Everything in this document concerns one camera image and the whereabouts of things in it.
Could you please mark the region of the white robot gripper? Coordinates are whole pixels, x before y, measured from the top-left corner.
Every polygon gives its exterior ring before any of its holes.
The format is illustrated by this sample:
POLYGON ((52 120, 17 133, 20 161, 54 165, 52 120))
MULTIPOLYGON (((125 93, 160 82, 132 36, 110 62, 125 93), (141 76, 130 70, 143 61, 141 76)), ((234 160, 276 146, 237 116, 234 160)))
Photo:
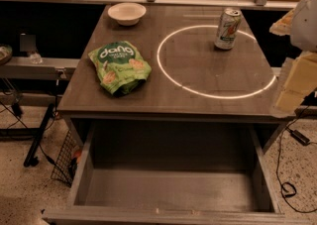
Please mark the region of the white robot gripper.
POLYGON ((273 23, 269 31, 290 35, 290 41, 303 51, 296 59, 287 58, 278 78, 274 108, 292 113, 317 88, 317 0, 301 0, 273 23))

